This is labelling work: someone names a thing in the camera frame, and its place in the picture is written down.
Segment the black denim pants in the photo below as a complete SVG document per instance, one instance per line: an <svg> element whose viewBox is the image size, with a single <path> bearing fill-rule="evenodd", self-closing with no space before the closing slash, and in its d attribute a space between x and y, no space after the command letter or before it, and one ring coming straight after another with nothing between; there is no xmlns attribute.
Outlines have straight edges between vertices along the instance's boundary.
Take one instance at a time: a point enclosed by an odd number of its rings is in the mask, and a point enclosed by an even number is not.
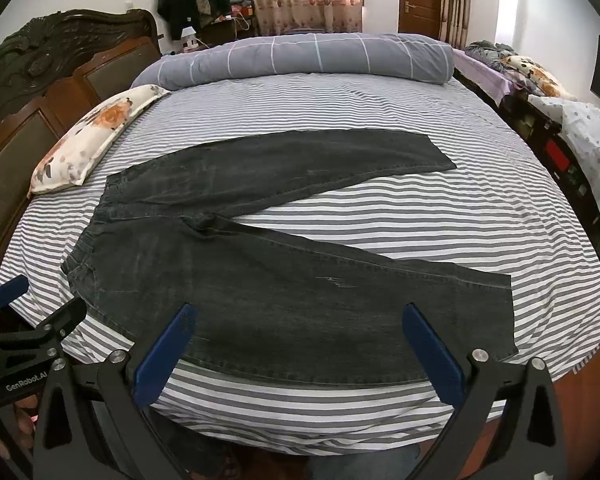
<svg viewBox="0 0 600 480"><path fill-rule="evenodd" d="M513 356L512 283L242 223L247 214L452 160L399 130L286 131L200 144L112 174L62 264L94 318L128 338L184 304L186 356L256 382L381 387L425 374L402 332L414 304L464 352Z"/></svg>

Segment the floral orange white pillow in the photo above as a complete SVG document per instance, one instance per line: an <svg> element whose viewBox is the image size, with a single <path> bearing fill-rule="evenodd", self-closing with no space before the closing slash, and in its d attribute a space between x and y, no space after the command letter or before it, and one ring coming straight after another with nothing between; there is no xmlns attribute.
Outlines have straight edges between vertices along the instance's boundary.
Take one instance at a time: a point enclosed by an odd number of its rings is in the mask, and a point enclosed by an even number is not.
<svg viewBox="0 0 600 480"><path fill-rule="evenodd" d="M38 162L31 174L28 195L84 185L125 129L152 104L169 94L169 90L156 84L143 84L99 103Z"/></svg>

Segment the grey white striped bed sheet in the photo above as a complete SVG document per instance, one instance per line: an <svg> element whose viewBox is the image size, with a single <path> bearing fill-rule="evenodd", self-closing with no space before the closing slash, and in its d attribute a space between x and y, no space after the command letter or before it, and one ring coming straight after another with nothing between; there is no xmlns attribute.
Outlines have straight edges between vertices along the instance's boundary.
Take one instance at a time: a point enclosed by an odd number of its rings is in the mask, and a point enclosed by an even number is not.
<svg viewBox="0 0 600 480"><path fill-rule="evenodd" d="M6 249L0 282L28 278L15 309L31 323L67 301L61 263L110 174L236 136L356 128L424 134L455 169L371 180L253 214L247 223L389 258L506 274L519 361L539 356L561 378L592 358L600 348L600 260L528 145L457 81L293 74L173 91L132 122L84 185L30 203ZM426 382L285 389L188 363L178 366L157 408L208 436L301 455L413 444L436 436L451 414Z"/></svg>

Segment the dark wooden headboard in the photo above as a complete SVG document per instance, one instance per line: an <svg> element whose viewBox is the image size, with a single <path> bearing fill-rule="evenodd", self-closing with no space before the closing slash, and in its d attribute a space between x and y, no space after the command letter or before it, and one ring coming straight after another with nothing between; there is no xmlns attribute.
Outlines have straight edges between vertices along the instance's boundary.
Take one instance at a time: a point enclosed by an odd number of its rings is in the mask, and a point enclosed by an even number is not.
<svg viewBox="0 0 600 480"><path fill-rule="evenodd" d="M0 44L0 265L34 167L84 113L159 56L156 21L143 9L56 12Z"/></svg>

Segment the white dotted cloth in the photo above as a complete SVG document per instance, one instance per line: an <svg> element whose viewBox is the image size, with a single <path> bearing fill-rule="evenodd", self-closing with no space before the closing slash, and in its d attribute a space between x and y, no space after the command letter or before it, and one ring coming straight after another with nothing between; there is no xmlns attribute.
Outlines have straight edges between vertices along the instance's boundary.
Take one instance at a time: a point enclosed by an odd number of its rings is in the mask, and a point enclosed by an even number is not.
<svg viewBox="0 0 600 480"><path fill-rule="evenodd" d="M600 211L600 108L551 96L529 96L529 103L560 125L560 137L576 156Z"/></svg>

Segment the pile of clothes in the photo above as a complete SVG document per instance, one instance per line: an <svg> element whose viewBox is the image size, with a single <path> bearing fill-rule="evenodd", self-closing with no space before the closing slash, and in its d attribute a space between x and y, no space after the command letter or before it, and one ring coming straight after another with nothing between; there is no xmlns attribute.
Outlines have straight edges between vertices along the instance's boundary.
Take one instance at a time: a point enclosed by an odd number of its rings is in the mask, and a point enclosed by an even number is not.
<svg viewBox="0 0 600 480"><path fill-rule="evenodd" d="M492 44L488 40L474 41L468 44L464 52L535 96L571 101L577 99L542 65L528 56L518 54L508 44Z"/></svg>

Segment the grey rolled checked duvet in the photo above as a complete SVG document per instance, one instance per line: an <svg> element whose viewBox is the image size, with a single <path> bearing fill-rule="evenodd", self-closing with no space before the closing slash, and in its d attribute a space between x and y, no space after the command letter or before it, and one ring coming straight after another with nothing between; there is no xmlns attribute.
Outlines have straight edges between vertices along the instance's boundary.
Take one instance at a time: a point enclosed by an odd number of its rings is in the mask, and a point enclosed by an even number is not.
<svg viewBox="0 0 600 480"><path fill-rule="evenodd" d="M219 47L166 55L145 68L134 87L180 90L222 80L290 74L350 74L446 84L453 48L416 34L293 34L253 37Z"/></svg>

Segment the brown striped door curtain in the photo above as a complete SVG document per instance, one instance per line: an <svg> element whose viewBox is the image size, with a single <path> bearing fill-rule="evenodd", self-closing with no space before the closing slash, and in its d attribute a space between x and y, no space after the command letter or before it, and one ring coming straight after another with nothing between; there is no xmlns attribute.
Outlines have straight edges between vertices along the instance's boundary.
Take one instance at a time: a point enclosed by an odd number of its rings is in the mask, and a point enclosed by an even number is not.
<svg viewBox="0 0 600 480"><path fill-rule="evenodd" d="M439 39L453 48L466 46L471 0L441 0Z"/></svg>

